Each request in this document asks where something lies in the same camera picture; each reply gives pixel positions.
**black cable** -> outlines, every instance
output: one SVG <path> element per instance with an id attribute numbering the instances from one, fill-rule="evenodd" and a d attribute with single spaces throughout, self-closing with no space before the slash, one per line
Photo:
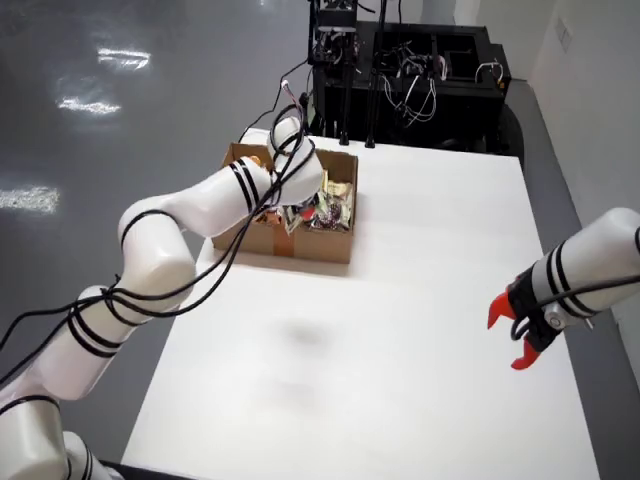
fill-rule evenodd
<path id="1" fill-rule="evenodd" d="M 625 285 L 632 285 L 634 283 L 640 283 L 640 275 L 631 275 L 629 277 L 621 277 L 612 280 L 604 280 L 602 282 L 590 283 L 583 287 L 575 288 L 573 290 L 567 290 L 566 292 L 558 293 L 551 297 L 545 298 L 544 300 L 534 305 L 531 310 L 541 310 L 550 303 L 557 302 L 558 300 L 562 300 L 567 297 L 573 297 L 575 295 L 581 295 L 584 293 L 599 292 L 601 290 L 607 290 L 609 288 L 623 287 Z M 529 331 L 529 328 L 531 327 L 530 322 L 527 322 L 526 324 L 522 325 L 522 327 L 520 327 L 525 319 L 526 317 L 514 320 L 513 324 L 511 325 L 512 340 L 520 340 Z"/>
<path id="2" fill-rule="evenodd" d="M 75 303 L 80 303 L 81 304 L 78 307 L 78 310 L 77 310 L 78 312 L 81 312 L 81 311 L 89 308 L 91 305 L 93 305 L 95 303 L 98 303 L 98 301 L 100 301 L 100 297 L 88 297 L 88 298 L 85 298 L 85 299 L 82 299 L 82 300 L 77 300 L 76 302 L 74 302 L 74 304 Z M 51 333 L 49 333 L 49 335 L 47 335 L 47 337 L 42 341 L 42 343 L 40 343 L 40 345 L 38 345 L 35 348 L 35 350 L 33 350 L 26 357 L 24 357 L 22 360 L 20 360 L 20 362 L 18 362 L 17 365 L 15 365 L 11 370 L 9 370 L 9 372 L 7 372 L 2 378 L 0 378 L 0 386 L 2 386 L 4 383 L 6 383 L 8 380 L 10 380 L 16 373 L 18 373 L 31 360 L 36 358 L 36 356 L 40 352 L 42 352 L 42 350 L 45 349 L 45 347 L 49 344 L 49 342 L 51 340 L 53 340 L 53 337 L 56 336 L 56 334 L 60 331 L 60 329 L 64 326 L 64 324 L 69 321 L 70 317 L 71 317 L 71 312 L 69 312 L 64 317 L 64 319 L 62 319 L 60 321 L 60 323 L 58 323 L 58 325 L 56 325 L 56 327 L 51 331 Z"/>
<path id="3" fill-rule="evenodd" d="M 29 312 L 24 312 L 21 315 L 18 315 L 13 320 L 13 322 L 11 322 L 11 325 L 9 325 L 9 328 L 7 329 L 4 336 L 2 337 L 2 340 L 0 340 L 0 352 L 6 346 L 7 342 L 9 341 L 9 337 L 11 337 L 11 335 L 13 334 L 13 331 L 24 319 L 30 318 L 30 317 L 43 317 L 43 316 L 49 316 L 49 315 L 56 315 L 58 313 L 64 313 L 64 312 L 70 311 L 72 308 L 77 308 L 85 304 L 97 303 L 101 299 L 102 299 L 102 296 L 87 297 L 81 300 L 74 300 L 73 302 L 68 303 L 67 305 L 63 305 L 62 307 L 59 307 L 59 308 L 52 308 L 48 310 L 32 310 Z"/>
<path id="4" fill-rule="evenodd" d="M 311 80 L 311 74 L 313 73 L 313 67 L 311 67 L 311 69 L 309 69 L 309 74 L 307 75 L 307 97 L 311 96 L 311 93 L 313 92 L 313 89 L 309 89 L 309 80 Z"/>
<path id="5" fill-rule="evenodd" d="M 611 280 L 603 280 L 601 282 L 594 282 L 584 285 L 579 288 L 575 288 L 573 290 L 567 290 L 566 292 L 558 293 L 557 295 L 553 295 L 551 297 L 545 298 L 544 300 L 538 302 L 533 310 L 541 309 L 546 307 L 550 303 L 557 302 L 558 300 L 562 300 L 563 298 L 573 297 L 574 295 L 581 295 L 583 293 L 591 293 L 591 292 L 599 292 L 600 290 L 607 290 L 609 288 L 623 287 L 625 285 L 632 285 L 634 283 L 640 283 L 640 275 L 631 275 L 629 277 L 620 277 Z"/>
<path id="6" fill-rule="evenodd" d="M 278 106 L 278 102 L 280 101 L 280 95 L 282 94 L 282 86 L 281 86 L 282 82 L 284 81 L 284 79 L 288 75 L 291 75 L 293 72 L 295 72 L 297 69 L 299 69 L 305 63 L 307 63 L 307 59 L 305 59 L 303 62 L 300 62 L 299 64 L 297 64 L 291 70 L 288 70 L 287 72 L 285 72 L 285 74 L 282 75 L 282 77 L 280 77 L 280 83 L 278 84 L 278 95 L 276 95 L 276 101 L 273 102 L 273 107 L 271 108 L 271 110 L 267 110 L 266 112 L 263 112 L 262 114 L 260 114 L 260 116 L 258 118 L 256 118 L 252 123 L 249 124 L 249 126 L 247 128 L 244 129 L 244 132 L 242 132 L 242 135 L 240 135 L 240 138 L 238 139 L 238 143 L 242 143 L 242 139 L 247 134 L 249 129 L 253 128 L 264 117 L 266 117 L 270 113 L 273 113 L 273 112 L 276 111 L 276 107 Z"/>
<path id="7" fill-rule="evenodd" d="M 360 2 L 358 2 L 358 7 L 363 9 L 365 12 L 373 13 L 374 15 L 376 14 L 376 11 L 373 8 L 369 8 L 365 5 L 362 5 Z"/>
<path id="8" fill-rule="evenodd" d="M 305 62 L 297 65 L 290 72 L 292 72 L 296 68 L 299 68 L 304 63 Z M 295 175 L 315 154 L 315 145 L 313 144 L 313 142 L 311 140 L 309 140 L 309 142 L 311 143 L 311 148 L 310 148 L 309 153 L 305 156 L 304 159 L 302 159 L 302 161 L 298 165 L 296 165 L 296 167 L 293 168 L 293 170 L 288 175 L 285 175 L 287 169 L 289 168 L 289 166 L 291 165 L 291 162 L 293 161 L 293 158 L 294 158 L 295 154 L 298 152 L 298 150 L 300 149 L 300 147 L 302 145 L 302 142 L 303 142 L 303 140 L 305 138 L 305 134 L 304 134 L 304 131 L 303 131 L 302 126 L 301 126 L 301 128 L 298 130 L 298 132 L 293 137 L 290 137 L 290 139 L 288 139 L 286 142 L 284 142 L 283 144 L 277 146 L 277 145 L 275 145 L 275 138 L 274 138 L 273 130 L 275 130 L 276 125 L 280 122 L 280 120 L 284 117 L 284 115 L 286 115 L 292 109 L 296 109 L 297 110 L 297 112 L 298 112 L 298 114 L 300 116 L 300 122 L 301 122 L 301 125 L 302 125 L 302 121 L 303 121 L 303 118 L 304 118 L 303 117 L 304 116 L 304 112 L 302 111 L 302 109 L 298 105 L 289 105 L 288 107 L 283 109 L 277 115 L 277 117 L 276 117 L 276 119 L 274 120 L 274 123 L 273 123 L 271 135 L 269 136 L 271 144 L 272 144 L 272 146 L 273 146 L 273 148 L 274 148 L 274 150 L 276 152 L 276 155 L 275 155 L 275 157 L 273 159 L 274 160 L 274 164 L 275 164 L 275 160 L 277 159 L 277 157 L 279 155 L 286 155 L 288 157 L 288 160 L 287 160 L 287 162 L 285 163 L 284 167 L 282 168 L 282 170 L 280 172 L 278 172 L 277 170 L 274 169 L 274 172 L 276 173 L 276 180 L 272 182 L 271 187 L 269 189 L 267 189 L 267 191 L 265 192 L 263 197 L 260 199 L 260 201 L 258 202 L 256 207 L 254 208 L 254 210 L 248 216 L 247 221 L 245 222 L 243 227 L 238 231 L 238 233 L 236 234 L 236 236 L 232 240 L 231 244 L 229 245 L 229 247 L 225 251 L 225 253 L 222 255 L 222 257 L 220 259 L 218 259 L 218 261 L 216 261 L 216 263 L 214 265 L 212 265 L 205 272 L 203 272 L 202 274 L 198 275 L 194 280 L 188 282 L 187 284 L 183 285 L 182 287 L 179 287 L 179 288 L 177 288 L 177 289 L 175 289 L 175 290 L 173 290 L 171 292 L 167 292 L 167 293 L 164 293 L 164 294 L 161 294 L 161 295 L 140 295 L 140 294 L 137 294 L 135 292 L 128 291 L 126 289 L 115 288 L 115 284 L 114 284 L 113 287 L 111 287 L 109 289 L 104 289 L 103 292 L 102 292 L 102 295 L 99 295 L 99 296 L 88 297 L 88 298 L 76 300 L 76 301 L 74 301 L 72 303 L 64 305 L 63 307 L 59 307 L 59 308 L 55 308 L 55 309 L 37 310 L 37 311 L 25 312 L 22 315 L 18 316 L 11 323 L 9 329 L 7 330 L 7 332 L 5 333 L 5 335 L 4 335 L 3 339 L 2 339 L 2 342 L 0 342 L 0 350 L 2 349 L 2 347 L 4 347 L 4 345 L 6 344 L 6 342 L 8 341 L 9 337 L 14 332 L 16 327 L 19 325 L 19 323 L 21 321 L 23 321 L 24 319 L 29 318 L 29 317 L 33 317 L 33 316 L 53 315 L 53 314 L 62 313 L 64 311 L 68 311 L 68 310 L 69 311 L 73 311 L 72 309 L 77 309 L 77 311 L 80 312 L 80 311 L 90 307 L 91 305 L 94 305 L 94 304 L 96 304 L 98 302 L 104 301 L 106 306 L 107 306 L 107 308 L 109 308 L 111 313 L 117 319 L 119 319 L 120 321 L 123 321 L 125 323 L 130 323 L 129 320 L 124 319 L 115 310 L 115 308 L 113 306 L 113 303 L 118 303 L 120 305 L 123 305 L 126 308 L 129 308 L 130 310 L 135 311 L 135 312 L 140 313 L 140 314 L 145 315 L 145 316 L 157 317 L 157 318 L 168 318 L 168 317 L 177 317 L 179 315 L 183 315 L 183 314 L 185 314 L 187 312 L 190 312 L 191 310 L 193 310 L 193 309 L 197 308 L 199 305 L 201 305 L 204 301 L 206 301 L 216 291 L 218 286 L 222 283 L 222 281 L 227 276 L 231 266 L 233 265 L 235 257 L 236 257 L 236 255 L 237 255 L 237 253 L 239 251 L 242 239 L 244 238 L 244 236 L 245 236 L 245 234 L 246 234 L 246 232 L 247 232 L 247 230 L 248 230 L 253 218 L 263 210 L 263 207 L 266 205 L 266 203 L 270 199 L 273 198 L 273 196 L 276 194 L 276 192 L 279 192 L 280 189 L 282 188 L 282 186 L 293 175 Z M 295 140 L 294 147 L 291 149 L 291 152 L 287 152 L 286 151 L 286 146 L 290 145 L 291 143 L 293 143 L 293 140 Z M 136 305 L 136 304 L 134 304 L 132 302 L 129 302 L 128 300 L 126 300 L 126 299 L 124 299 L 124 298 L 122 298 L 122 297 L 117 295 L 117 293 L 120 293 L 122 295 L 127 295 L 127 296 L 129 296 L 131 298 L 136 298 L 136 299 L 139 299 L 139 300 L 147 300 L 147 301 L 163 300 L 163 299 L 167 299 L 167 298 L 173 297 L 175 295 L 178 295 L 179 293 L 184 292 L 188 288 L 191 288 L 196 283 L 198 283 L 199 281 L 204 279 L 207 275 L 212 273 L 222 263 L 222 261 L 224 261 L 225 258 L 227 256 L 229 256 L 229 254 L 231 254 L 231 257 L 229 258 L 229 261 L 228 261 L 227 265 L 225 266 L 225 269 L 223 270 L 223 272 L 220 275 L 220 277 L 216 280 L 214 285 L 201 298 L 199 298 L 196 302 L 193 302 L 192 304 L 188 305 L 187 307 L 185 307 L 183 309 L 172 310 L 172 311 L 168 311 L 168 312 L 156 312 L 156 311 L 153 311 L 153 310 L 142 308 L 142 307 L 140 307 L 140 306 L 138 306 L 138 305 Z M 14 366 L 6 375 L 4 375 L 0 379 L 0 385 L 2 385 L 7 380 L 9 380 L 14 374 L 16 374 L 25 365 L 27 365 L 31 360 L 34 359 L 48 345 L 48 343 L 53 339 L 53 337 L 58 333 L 58 331 L 69 320 L 70 315 L 71 315 L 70 313 L 67 314 L 67 316 L 54 328 L 54 330 L 47 336 L 47 338 L 34 351 L 29 353 L 16 366 Z"/>

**wrapped snack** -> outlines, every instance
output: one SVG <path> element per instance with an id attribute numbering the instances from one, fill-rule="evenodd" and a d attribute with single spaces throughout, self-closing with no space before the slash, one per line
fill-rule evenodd
<path id="1" fill-rule="evenodd" d="M 353 188 L 350 183 L 329 180 L 326 192 L 318 193 L 315 212 L 307 225 L 320 230 L 348 231 L 351 223 Z"/>

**black stripe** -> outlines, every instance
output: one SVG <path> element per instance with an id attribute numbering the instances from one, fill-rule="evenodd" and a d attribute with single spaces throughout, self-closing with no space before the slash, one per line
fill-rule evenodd
<path id="1" fill-rule="evenodd" d="M 91 477 L 93 477 L 93 455 L 91 455 L 89 447 L 87 447 L 87 454 L 89 455 L 89 476 L 87 477 L 87 480 L 91 480 Z"/>
<path id="2" fill-rule="evenodd" d="M 7 403 L 4 407 L 0 408 L 0 415 L 8 412 L 13 407 L 17 407 L 18 405 L 22 405 L 23 403 L 28 402 L 48 402 L 51 405 L 55 405 L 55 407 L 60 410 L 60 405 L 53 398 L 47 397 L 46 395 L 29 395 L 26 397 L 18 398 L 13 400 L 12 402 Z"/>
<path id="3" fill-rule="evenodd" d="M 73 338 L 76 339 L 76 342 L 78 342 L 80 346 L 84 348 L 87 352 L 95 355 L 96 357 L 112 358 L 115 356 L 116 353 L 118 353 L 118 352 L 102 352 L 97 348 L 95 348 L 93 345 L 89 344 L 84 338 L 82 338 L 82 335 L 80 335 L 78 330 L 76 330 L 76 326 L 73 323 L 73 317 L 69 317 L 69 321 L 67 322 L 67 325 L 69 326 L 71 335 L 73 335 Z"/>
<path id="4" fill-rule="evenodd" d="M 176 224 L 178 223 L 178 221 L 175 219 L 173 215 L 171 215 L 168 212 L 165 212 L 164 210 L 158 210 L 156 208 L 152 208 L 151 210 L 147 210 L 145 212 L 139 213 L 138 215 L 133 217 L 129 223 L 127 223 L 126 227 L 124 227 L 124 231 L 122 232 L 122 239 L 120 240 L 120 248 L 124 246 L 124 239 L 127 238 L 127 233 L 129 233 L 129 230 L 131 230 L 131 227 L 133 227 L 136 223 L 138 223 L 144 217 L 148 217 L 149 215 L 165 215 L 169 217 L 171 220 L 173 220 L 174 222 L 176 222 Z"/>
<path id="5" fill-rule="evenodd" d="M 84 462 L 84 473 L 82 474 L 82 480 L 87 480 L 89 478 L 89 462 L 91 460 L 91 453 L 89 453 L 89 447 L 87 444 L 84 444 L 84 450 L 87 452 L 87 460 Z"/>
<path id="6" fill-rule="evenodd" d="M 558 270 L 558 277 L 560 277 L 560 283 L 562 283 L 562 288 L 564 288 L 565 292 L 568 292 L 569 290 L 571 290 L 571 287 L 569 286 L 569 282 L 567 281 L 567 277 L 564 274 L 564 268 L 562 267 L 562 257 L 561 257 L 561 255 L 562 255 L 562 247 L 564 247 L 564 244 L 565 244 L 565 242 L 562 242 L 560 244 L 560 246 L 558 247 L 558 251 L 556 252 L 556 269 Z M 575 304 L 576 307 L 578 307 L 583 312 L 587 312 L 591 316 L 593 316 L 596 313 L 598 313 L 595 310 L 592 310 L 589 307 L 587 307 L 575 295 L 571 295 L 568 298 L 569 298 L 569 300 L 571 300 L 571 302 L 573 302 Z"/>
<path id="7" fill-rule="evenodd" d="M 116 310 L 116 307 L 113 305 L 113 300 L 111 300 L 110 298 L 105 298 L 104 299 L 104 304 L 109 309 L 109 312 L 111 312 L 111 315 L 113 315 L 113 318 L 118 320 L 123 325 L 126 325 L 127 327 L 138 328 L 140 325 L 144 325 L 145 323 L 147 323 L 147 322 L 134 323 L 134 322 L 130 322 L 129 320 L 124 318 L 122 315 L 120 315 L 118 313 L 118 311 Z"/>
<path id="8" fill-rule="evenodd" d="M 553 257 L 553 252 L 555 252 L 555 250 L 551 250 L 547 257 L 547 282 L 549 282 L 549 287 L 551 287 L 551 293 L 557 295 L 558 289 L 556 288 L 556 282 L 553 278 L 553 271 L 551 269 L 551 257 Z"/>
<path id="9" fill-rule="evenodd" d="M 71 467 L 71 460 L 69 459 L 69 457 L 67 457 L 67 471 L 69 473 L 67 473 L 67 479 L 69 480 L 71 478 L 71 474 L 73 473 L 73 468 Z"/>
<path id="10" fill-rule="evenodd" d="M 87 334 L 87 337 L 89 337 L 91 340 L 93 340 L 97 344 L 102 345 L 103 347 L 106 347 L 106 348 L 116 348 L 116 349 L 122 346 L 122 343 L 110 342 L 109 340 L 102 338 L 96 332 L 91 330 L 89 325 L 87 325 L 87 322 L 85 322 L 84 318 L 82 318 L 82 315 L 80 314 L 80 311 L 78 310 L 77 307 L 74 307 L 73 309 L 73 316 L 76 317 L 76 320 L 78 321 L 78 326 L 80 327 L 80 329 Z"/>
<path id="11" fill-rule="evenodd" d="M 251 176 L 251 171 L 249 171 L 249 167 L 244 163 L 244 160 L 238 160 L 238 163 L 242 166 L 242 170 L 244 170 L 244 176 L 247 177 L 247 181 L 249 182 L 249 186 L 251 187 L 251 193 L 253 193 L 253 199 L 258 205 L 260 201 L 260 197 L 258 197 L 258 189 L 256 188 L 256 184 L 253 183 L 253 177 Z"/>
<path id="12" fill-rule="evenodd" d="M 557 252 L 557 250 L 558 249 L 556 248 L 551 253 L 549 253 L 549 257 L 547 258 L 547 281 L 549 282 L 549 286 L 551 287 L 551 293 L 553 293 L 554 295 L 557 295 L 558 293 L 560 293 L 560 291 L 558 290 L 558 287 L 556 286 L 555 279 L 553 278 L 553 269 L 551 267 L 551 257 L 553 257 L 553 254 Z M 572 315 L 574 317 L 579 317 L 579 318 L 585 318 L 584 315 L 580 315 L 578 312 L 575 312 L 573 308 L 569 307 L 569 305 L 567 305 L 567 302 L 565 302 L 564 299 L 558 300 L 558 303 L 562 308 L 565 309 L 565 311 L 569 315 Z"/>
<path id="13" fill-rule="evenodd" d="M 242 193 L 244 194 L 244 199 L 247 202 L 247 209 L 249 210 L 249 213 L 251 213 L 251 198 L 249 198 L 249 192 L 247 191 L 247 186 L 244 184 L 244 180 L 242 180 L 242 175 L 240 175 L 238 167 L 236 167 L 234 163 L 229 164 L 229 166 L 238 179 L 238 183 L 240 184 L 240 188 L 242 189 Z"/>

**white wall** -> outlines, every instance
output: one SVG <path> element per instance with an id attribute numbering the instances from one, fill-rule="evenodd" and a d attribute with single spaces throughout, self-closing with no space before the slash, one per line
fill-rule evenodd
<path id="1" fill-rule="evenodd" d="M 573 39 L 565 53 L 560 15 Z M 583 225 L 640 211 L 640 2 L 559 0 L 531 84 Z M 613 309 L 640 381 L 640 296 Z"/>
<path id="2" fill-rule="evenodd" d="M 453 10 L 456 25 L 475 25 L 480 10 L 480 0 L 458 0 Z"/>
<path id="3" fill-rule="evenodd" d="M 403 23 L 420 23 L 422 17 L 422 2 L 423 0 L 402 0 Z M 358 20 L 377 21 L 380 15 L 380 3 L 380 0 L 360 0 L 361 5 L 374 9 L 376 14 L 365 12 L 359 8 Z M 389 23 L 398 23 L 398 0 L 388 1 L 386 21 Z"/>
<path id="4" fill-rule="evenodd" d="M 511 75 L 529 79 L 556 0 L 458 0 L 456 25 L 486 26 L 504 47 Z"/>

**cable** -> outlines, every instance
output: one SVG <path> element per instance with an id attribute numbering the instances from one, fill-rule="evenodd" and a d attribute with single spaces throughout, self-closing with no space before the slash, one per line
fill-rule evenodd
<path id="1" fill-rule="evenodd" d="M 26 364 L 28 364 L 31 360 L 33 360 L 44 348 L 49 344 L 49 342 L 56 336 L 56 334 L 60 331 L 60 329 L 64 326 L 65 323 L 69 320 L 69 316 L 66 316 L 64 320 L 62 320 L 56 327 L 52 330 L 52 332 L 44 339 L 44 341 L 29 355 L 24 357 L 20 362 L 13 367 L 9 372 L 0 378 L 0 386 L 10 380 L 18 371 L 22 369 Z"/>
<path id="2" fill-rule="evenodd" d="M 258 118 L 256 118 L 252 123 L 249 124 L 249 126 L 247 128 L 244 129 L 244 132 L 242 132 L 242 135 L 240 135 L 240 138 L 238 139 L 237 143 L 242 143 L 242 139 L 244 138 L 244 136 L 247 134 L 247 132 L 249 131 L 249 129 L 253 128 L 260 120 L 262 120 L 264 117 L 266 117 L 267 115 L 269 115 L 270 113 L 273 113 L 276 111 L 276 107 L 278 106 L 278 102 L 280 101 L 280 94 L 282 93 L 282 89 L 280 87 L 280 85 L 282 84 L 282 82 L 284 81 L 284 79 L 288 76 L 291 75 L 293 72 L 295 72 L 297 69 L 299 69 L 302 65 L 304 65 L 305 63 L 307 63 L 307 60 L 305 59 L 303 62 L 300 62 L 299 64 L 297 64 L 295 67 L 293 67 L 291 70 L 288 70 L 284 75 L 282 75 L 282 77 L 280 77 L 280 84 L 278 85 L 278 95 L 276 95 L 276 101 L 273 102 L 273 107 L 271 108 L 271 110 L 267 110 L 266 112 L 263 112 L 260 114 L 260 116 Z"/>
<path id="3" fill-rule="evenodd" d="M 481 63 L 480 66 L 478 67 L 478 69 L 476 70 L 476 75 L 475 75 L 475 80 L 476 83 L 478 83 L 478 73 L 480 73 L 480 70 L 482 70 L 485 67 L 491 67 L 491 71 L 493 72 L 493 67 L 500 67 L 500 77 L 498 78 L 498 83 L 502 82 L 502 77 L 504 75 L 504 68 L 502 66 L 502 64 L 500 62 L 498 62 L 496 59 L 494 59 L 495 61 L 493 62 L 486 62 L 486 63 Z"/>
<path id="4" fill-rule="evenodd" d="M 625 285 L 632 285 L 634 283 L 640 283 L 640 275 L 631 275 L 629 277 L 615 278 L 612 280 L 603 280 L 602 282 L 589 283 L 583 287 L 575 288 L 573 290 L 567 290 L 566 292 L 552 295 L 538 302 L 533 307 L 534 310 L 546 307 L 550 303 L 557 302 L 563 298 L 573 297 L 575 295 L 581 295 L 583 293 L 599 292 L 600 290 L 607 290 L 609 288 L 623 287 Z"/>
<path id="5" fill-rule="evenodd" d="M 566 292 L 558 293 L 551 297 L 545 298 L 544 300 L 535 304 L 531 308 L 531 311 L 541 310 L 547 305 L 567 297 L 573 297 L 575 295 L 581 295 L 584 293 L 599 292 L 601 290 L 607 290 L 609 288 L 623 287 L 625 285 L 632 285 L 634 283 L 640 283 L 640 275 L 632 275 L 629 277 L 621 277 L 621 278 L 616 278 L 612 280 L 604 280 L 602 282 L 590 283 L 583 287 L 575 288 L 573 290 L 567 290 Z M 522 327 L 520 327 L 520 325 L 522 324 L 522 322 L 526 320 L 526 318 L 527 317 L 523 317 L 523 318 L 517 318 L 516 320 L 514 320 L 513 324 L 511 325 L 512 340 L 514 341 L 520 340 L 529 331 L 531 327 L 531 322 L 527 322 L 525 325 L 522 325 Z"/>
<path id="6" fill-rule="evenodd" d="M 365 5 L 362 5 L 360 2 L 358 2 L 358 7 L 363 9 L 365 12 L 373 13 L 374 15 L 376 14 L 376 11 L 373 8 L 369 8 Z"/>
<path id="7" fill-rule="evenodd" d="M 423 117 L 422 111 L 424 110 L 424 107 L 427 105 L 427 102 L 429 101 L 429 97 L 431 95 L 433 95 L 433 106 L 431 107 L 431 113 L 427 114 L 426 117 Z M 429 120 L 431 120 L 435 114 L 436 114 L 436 86 L 432 78 L 430 79 L 429 93 L 427 94 L 427 97 L 424 99 L 424 103 L 422 104 L 420 111 L 413 116 L 413 120 L 409 122 L 406 128 L 409 128 L 411 125 L 413 125 L 413 122 L 415 121 L 426 123 Z"/>
<path id="8" fill-rule="evenodd" d="M 299 68 L 305 62 L 297 65 L 292 70 L 290 70 L 288 73 L 291 73 L 296 68 Z M 288 94 L 293 96 L 291 90 L 288 88 L 288 84 L 287 85 L 283 84 L 281 86 L 281 88 L 285 89 Z M 279 96 L 280 96 L 280 92 L 278 92 L 278 98 L 276 99 L 276 105 L 277 105 L 277 102 L 279 100 Z M 293 137 L 290 137 L 290 139 L 288 141 L 286 141 L 283 144 L 277 146 L 275 144 L 275 137 L 274 137 L 275 127 L 278 125 L 278 123 L 282 120 L 282 118 L 288 112 L 290 112 L 291 110 L 294 110 L 294 109 L 298 112 L 298 115 L 300 116 L 301 128 L 298 130 L 296 135 L 294 135 Z M 269 136 L 271 144 L 272 144 L 272 146 L 273 146 L 273 148 L 274 148 L 274 150 L 276 152 L 276 155 L 274 156 L 273 160 L 274 160 L 274 163 L 275 163 L 275 160 L 277 159 L 277 157 L 279 155 L 286 155 L 288 157 L 287 162 L 285 163 L 285 165 L 284 165 L 284 167 L 282 168 L 281 171 L 278 172 L 277 170 L 274 169 L 274 174 L 276 176 L 276 180 L 272 181 L 271 187 L 269 189 L 267 189 L 267 191 L 262 196 L 262 198 L 260 199 L 260 201 L 258 202 L 256 207 L 254 208 L 254 210 L 248 216 L 245 224 L 237 232 L 236 236 L 234 237 L 234 239 L 232 240 L 231 244 L 229 245 L 227 250 L 224 252 L 222 257 L 220 259 L 218 259 L 218 261 L 216 261 L 216 263 L 214 265 L 212 265 L 211 267 L 209 267 L 205 272 L 203 272 L 202 274 L 198 275 L 195 279 L 193 279 L 192 281 L 190 281 L 187 284 L 183 285 L 182 287 L 179 287 L 179 288 L 177 288 L 177 289 L 175 289 L 175 290 L 173 290 L 171 292 L 166 292 L 166 293 L 160 294 L 160 295 L 140 295 L 140 294 L 137 294 L 135 292 L 131 292 L 131 291 L 127 290 L 127 289 L 116 288 L 115 284 L 114 284 L 114 286 L 112 286 L 111 288 L 103 289 L 102 294 L 99 295 L 99 296 L 88 297 L 88 298 L 76 300 L 76 301 L 74 301 L 72 303 L 64 305 L 63 307 L 59 307 L 59 308 L 55 308 L 55 309 L 25 312 L 22 315 L 18 316 L 11 323 L 9 329 L 7 330 L 7 332 L 5 333 L 5 335 L 4 335 L 3 339 L 2 339 L 2 342 L 0 342 L 0 350 L 7 343 L 8 339 L 11 336 L 11 334 L 15 331 L 16 327 L 20 324 L 20 322 L 23 321 L 26 318 L 33 317 L 33 316 L 53 315 L 53 314 L 62 313 L 64 311 L 71 310 L 71 309 L 77 309 L 77 311 L 80 312 L 80 311 L 83 311 L 86 308 L 90 307 L 91 305 L 94 305 L 94 304 L 96 304 L 98 302 L 104 301 L 106 306 L 109 308 L 110 312 L 114 315 L 114 317 L 116 317 L 117 319 L 127 323 L 127 322 L 130 322 L 130 321 L 128 321 L 127 319 L 124 319 L 117 312 L 117 310 L 115 310 L 115 307 L 113 305 L 114 303 L 117 303 L 117 304 L 120 304 L 122 306 L 125 306 L 126 308 L 129 308 L 130 310 L 135 311 L 137 313 L 140 313 L 142 315 L 149 316 L 149 317 L 156 317 L 156 318 L 177 317 L 177 316 L 183 315 L 183 314 L 195 309 L 199 305 L 201 305 L 204 301 L 206 301 L 216 291 L 218 286 L 222 283 L 222 281 L 227 276 L 231 266 L 233 265 L 235 257 L 236 257 L 236 255 L 237 255 L 237 253 L 239 251 L 242 239 L 244 238 L 246 232 L 248 231 L 248 228 L 249 228 L 253 218 L 258 213 L 260 213 L 262 211 L 262 208 L 264 207 L 264 205 L 270 199 L 273 199 L 273 196 L 277 192 L 280 191 L 282 186 L 293 175 L 295 175 L 312 158 L 312 156 L 315 154 L 315 144 L 309 139 L 308 141 L 311 143 L 311 149 L 310 149 L 309 153 L 305 156 L 304 159 L 302 159 L 302 161 L 298 165 L 296 165 L 296 167 L 294 167 L 291 170 L 291 172 L 289 172 L 288 175 L 286 175 L 286 171 L 290 167 L 291 162 L 293 161 L 293 158 L 294 158 L 295 154 L 297 153 L 297 151 L 302 146 L 303 140 L 305 138 L 304 130 L 302 128 L 303 115 L 304 115 L 304 112 L 302 110 L 302 107 L 299 105 L 299 103 L 297 101 L 296 101 L 295 104 L 287 106 L 285 109 L 283 109 L 277 115 L 276 119 L 274 120 L 272 129 L 271 129 L 271 132 L 270 132 L 270 136 Z M 293 143 L 294 140 L 295 140 L 295 144 L 294 144 L 293 148 L 291 149 L 290 152 L 287 152 L 286 151 L 287 146 L 290 145 L 291 143 Z M 220 275 L 220 277 L 214 283 L 214 285 L 201 298 L 199 298 L 197 301 L 193 302 L 192 304 L 188 305 L 185 308 L 178 309 L 178 310 L 171 310 L 171 311 L 168 311 L 168 312 L 166 312 L 166 311 L 165 312 L 157 312 L 157 311 L 153 311 L 153 310 L 149 310 L 149 309 L 140 307 L 139 305 L 136 305 L 136 304 L 126 300 L 125 298 L 117 295 L 117 294 L 126 295 L 126 296 L 128 296 L 130 298 L 134 298 L 134 299 L 138 299 L 138 300 L 146 300 L 146 301 L 163 300 L 163 299 L 167 299 L 167 298 L 173 297 L 175 295 L 178 295 L 179 293 L 184 292 L 188 288 L 191 288 L 192 286 L 197 284 L 199 281 L 204 279 L 206 276 L 208 276 L 210 273 L 212 273 L 222 263 L 222 261 L 224 261 L 227 258 L 227 256 L 229 256 L 229 254 L 231 255 L 230 258 L 229 258 L 229 261 L 228 261 L 227 265 L 225 266 L 225 269 L 223 270 L 223 272 Z M 49 344 L 49 342 L 54 338 L 54 336 L 58 333 L 58 331 L 60 331 L 60 329 L 64 326 L 65 322 L 67 322 L 69 320 L 70 315 L 71 314 L 68 313 L 67 316 L 65 316 L 65 318 L 54 328 L 54 330 L 47 336 L 47 338 L 34 351 L 29 353 L 16 366 L 14 366 L 6 375 L 4 375 L 0 379 L 0 385 L 2 385 L 7 380 L 9 380 L 14 374 L 16 374 L 26 364 L 28 364 L 31 360 L 34 359 Z"/>
<path id="9" fill-rule="evenodd" d="M 307 75 L 307 90 L 306 90 L 306 92 L 307 92 L 307 97 L 310 97 L 310 96 L 311 96 L 311 94 L 313 93 L 313 90 L 312 90 L 312 89 L 309 89 L 309 81 L 311 80 L 311 75 L 312 75 L 312 74 L 313 74 L 313 67 L 311 67 L 311 68 L 309 69 L 309 74 Z"/>

